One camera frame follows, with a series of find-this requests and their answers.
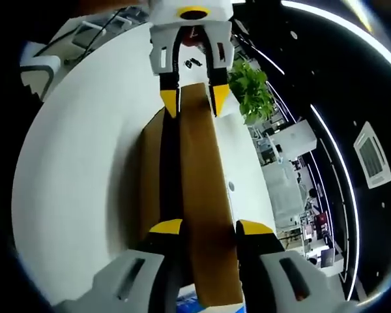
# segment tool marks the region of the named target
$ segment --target white table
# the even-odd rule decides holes
[[[57,86],[26,137],[14,178],[12,223],[22,262],[51,304],[79,297],[127,247],[127,221],[117,210],[134,203],[131,187],[138,177],[131,151],[163,106],[150,51],[148,25],[103,45]],[[180,64],[189,56],[205,63],[199,50],[182,47]],[[205,75],[205,68],[181,68],[181,83]],[[275,228],[242,117],[228,115],[215,126],[225,176],[235,186],[229,191],[233,216]],[[119,203],[122,173],[129,197]]]

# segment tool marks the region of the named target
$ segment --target ceiling light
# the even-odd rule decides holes
[[[243,41],[244,43],[248,44],[252,49],[254,49],[257,53],[259,53],[260,55],[262,55],[265,59],[268,60],[269,63],[271,63],[272,65],[274,65],[274,67],[279,70],[281,72],[281,74],[285,75],[285,72],[273,61],[271,60],[269,57],[267,57],[262,51],[258,50],[255,46],[253,46],[252,44],[250,44],[249,42],[247,42],[246,40],[244,40],[242,37],[237,37],[239,39],[241,39],[241,41]]]
[[[313,156],[313,152],[310,151],[310,155],[311,155],[311,158],[313,159],[313,162],[314,162],[314,165],[315,165],[315,168],[317,170],[317,174],[319,174],[319,178],[320,178],[320,182],[321,182],[321,188],[323,189],[323,194],[325,194],[325,198],[326,198],[326,204],[327,204],[327,211],[328,211],[328,215],[329,215],[329,224],[330,224],[330,233],[332,235],[332,241],[333,241],[333,244],[334,244],[334,231],[333,231],[333,223],[332,223],[332,213],[330,213],[330,207],[328,205],[328,199],[327,199],[327,193],[326,193],[326,188],[325,188],[325,184],[323,184],[323,180],[321,178],[321,175],[320,175],[320,171],[319,171],[319,168],[317,167],[317,163],[314,159],[314,156]]]
[[[349,190],[351,192],[351,197],[352,197],[353,211],[354,211],[354,214],[355,214],[355,226],[356,226],[356,256],[355,256],[355,266],[354,266],[353,276],[352,276],[352,286],[351,286],[351,289],[349,290],[349,294],[347,296],[347,300],[349,301],[351,299],[351,296],[352,296],[353,287],[355,286],[356,276],[358,274],[358,264],[359,264],[360,234],[359,234],[358,207],[356,205],[356,198],[355,198],[355,193],[353,191],[351,177],[349,176],[349,172],[348,172],[348,170],[346,168],[346,163],[345,163],[345,161],[343,159],[343,156],[340,153],[338,144],[334,140],[332,133],[329,131],[326,123],[321,118],[319,112],[314,108],[313,104],[311,104],[311,109],[313,110],[313,113],[316,115],[317,119],[319,120],[319,122],[321,123],[323,128],[325,129],[326,133],[328,134],[328,137],[330,138],[330,141],[332,142],[333,147],[334,147],[334,149],[335,149],[335,151],[336,151],[336,153],[337,153],[337,155],[338,155],[338,157],[340,159],[340,163],[341,163],[341,165],[343,167],[343,170],[345,172],[347,184],[349,185]]]
[[[372,46],[372,48],[377,50],[391,64],[391,52],[389,52],[388,49],[386,49],[377,39],[373,38],[370,34],[365,32],[363,29],[359,28],[355,24],[348,22],[344,18],[341,18],[340,16],[337,16],[333,13],[327,12],[320,8],[312,7],[311,5],[305,5],[304,3],[282,0],[281,4],[285,7],[296,8],[321,16],[322,18],[326,18],[338,25],[343,26],[344,28],[354,33],[356,36],[365,40],[370,46]]]
[[[362,2],[360,0],[342,0],[342,1],[356,14],[356,16],[358,16],[358,19],[362,24],[364,24],[366,29],[372,32],[372,27],[369,22],[369,16]]]

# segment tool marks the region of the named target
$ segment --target led strip light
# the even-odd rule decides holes
[[[379,54],[381,54],[391,64],[391,52],[389,52],[388,49],[385,48],[377,39],[373,38],[369,33],[365,32],[355,24],[348,22],[344,18],[341,18],[340,16],[337,16],[333,13],[313,7],[311,5],[305,5],[304,3],[282,0],[281,4],[285,7],[296,8],[298,10],[303,10],[318,15],[346,28],[348,31],[354,33],[356,36],[360,37],[367,44],[369,44],[372,48],[377,50]]]
[[[249,45],[249,47],[251,47],[252,49],[254,49],[257,53],[259,53],[260,55],[262,55],[266,60],[268,60],[269,63],[271,63],[272,65],[274,65],[274,67],[279,70],[281,72],[281,74],[285,75],[285,72],[273,61],[271,60],[269,57],[267,57],[262,51],[258,50],[255,46],[252,46],[249,42],[247,42],[246,40],[244,40],[242,37],[238,36],[238,35],[234,35],[236,38],[239,38],[241,39],[241,41],[243,41],[244,43],[246,43],[247,45]]]
[[[320,171],[319,171],[319,167],[317,166],[317,163],[314,159],[314,155],[313,155],[313,151],[310,151],[310,155],[311,155],[311,158],[313,159],[313,162],[314,162],[314,165],[315,165],[315,168],[317,170],[317,174],[319,174],[319,178],[320,178],[320,182],[321,182],[321,188],[323,189],[323,193],[325,194],[325,198],[326,198],[326,204],[327,204],[327,211],[328,211],[328,215],[329,215],[329,218],[330,218],[330,229],[329,229],[329,232],[331,232],[331,235],[332,235],[332,238],[333,238],[333,245],[334,245],[334,231],[333,231],[333,223],[332,223],[332,213],[330,212],[330,206],[328,204],[328,199],[327,199],[327,193],[326,193],[326,188],[325,188],[325,184],[323,184],[323,180],[321,178],[321,174],[320,174]]]
[[[343,207],[343,214],[345,215],[346,251],[349,251],[349,226],[348,226],[348,223],[347,223],[347,213],[346,213],[346,206],[345,206],[345,198],[343,197],[343,192],[341,191],[341,186],[340,186],[340,180],[339,180],[339,177],[338,177],[338,173],[336,171],[336,168],[334,168],[332,158],[330,157],[330,154],[328,153],[328,150],[326,148],[325,142],[321,138],[320,138],[320,142],[321,142],[321,144],[323,145],[323,148],[326,151],[326,155],[327,155],[328,159],[330,160],[330,165],[332,166],[332,171],[334,173],[334,177],[336,178],[336,182],[338,183],[338,188],[339,188],[340,197],[341,197],[341,205]],[[345,267],[344,271],[346,272],[348,270],[348,268],[349,268],[349,253],[346,253],[346,267]],[[345,276],[342,276],[341,273],[339,275],[340,275],[342,281],[345,282],[346,281],[346,273],[345,273]]]
[[[313,174],[313,172],[311,171],[311,167],[310,167],[310,165],[308,165],[308,164],[307,164],[307,167],[308,167],[308,171],[309,171],[310,174],[311,174],[311,179],[313,179],[313,183],[314,183],[316,189],[318,190],[318,188],[317,188],[317,183],[315,182],[315,179],[314,179],[314,174]],[[321,200],[320,200],[320,196],[319,196],[319,193],[318,193],[318,192],[317,192],[317,195],[318,195],[317,199],[319,200],[320,208],[323,210],[323,206],[321,205]]]
[[[337,155],[338,155],[338,157],[340,159],[340,163],[341,163],[341,165],[343,167],[343,170],[345,172],[347,184],[349,185],[349,190],[351,192],[351,197],[352,197],[352,204],[353,204],[353,211],[354,211],[354,214],[355,214],[355,225],[356,225],[356,256],[355,256],[355,266],[354,266],[354,271],[353,271],[353,276],[352,276],[352,285],[351,285],[351,289],[349,290],[349,294],[347,296],[347,300],[349,301],[351,299],[353,288],[355,286],[356,276],[358,274],[358,265],[359,265],[359,250],[360,250],[360,238],[359,238],[359,236],[360,236],[360,233],[359,233],[358,207],[356,205],[356,198],[355,198],[355,193],[353,191],[352,181],[351,181],[351,178],[349,176],[349,172],[348,172],[348,170],[346,168],[346,163],[345,163],[345,161],[343,159],[343,156],[340,153],[338,144],[334,140],[332,133],[329,131],[326,123],[321,118],[319,112],[314,108],[313,104],[311,105],[311,109],[313,110],[313,113],[315,114],[315,116],[317,117],[317,119],[319,120],[319,122],[321,123],[323,128],[325,129],[326,133],[328,134],[328,137],[330,138],[330,141],[332,142],[333,147],[334,147],[334,149],[335,149],[335,151],[336,151],[336,153],[337,153]]]

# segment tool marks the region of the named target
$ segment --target gray plastic part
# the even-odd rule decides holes
[[[261,261],[269,275],[274,290],[276,311],[289,312],[358,312],[360,309],[354,301],[344,301],[334,297],[330,291],[327,277],[324,273],[304,259],[296,251],[285,251],[273,254],[263,254]],[[303,277],[310,294],[298,301],[291,283],[280,261],[291,259],[294,266]]]
[[[174,24],[151,27],[150,32],[153,48],[149,59],[151,60],[152,71],[155,75],[172,72],[172,51],[179,28]],[[166,49],[165,67],[162,67],[163,49]]]
[[[230,36],[232,31],[232,23],[226,22],[206,22],[204,24],[204,30],[210,40],[212,53],[213,53],[213,67],[214,68],[228,68],[230,69],[233,64],[233,58],[235,56],[235,47],[230,42]],[[224,59],[220,59],[220,52],[218,44],[223,45]]]
[[[152,51],[149,55],[151,60],[152,71],[155,75],[162,73],[170,73],[173,71],[173,47],[177,37],[178,30],[182,26],[199,25],[199,22],[185,22],[180,24],[167,24],[161,26],[152,26],[150,29],[152,40]],[[235,48],[230,42],[232,23],[229,21],[215,22],[207,21],[202,24],[204,30],[209,38],[214,68],[231,68],[233,64],[233,57]],[[220,59],[220,52],[218,44],[221,43],[224,49],[224,59]],[[166,60],[165,67],[162,67],[162,50],[165,49]]]
[[[164,256],[137,250],[127,250],[98,272],[93,287],[75,301],[66,300],[54,307],[56,312],[72,313],[144,313],[149,310],[149,299],[156,274]],[[132,278],[127,299],[119,294],[137,262],[143,262]]]

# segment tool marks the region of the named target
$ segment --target potted plant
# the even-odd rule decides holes
[[[272,94],[265,84],[266,80],[264,72],[254,70],[245,60],[233,63],[229,86],[240,104],[239,110],[247,125],[267,120],[274,111]]]

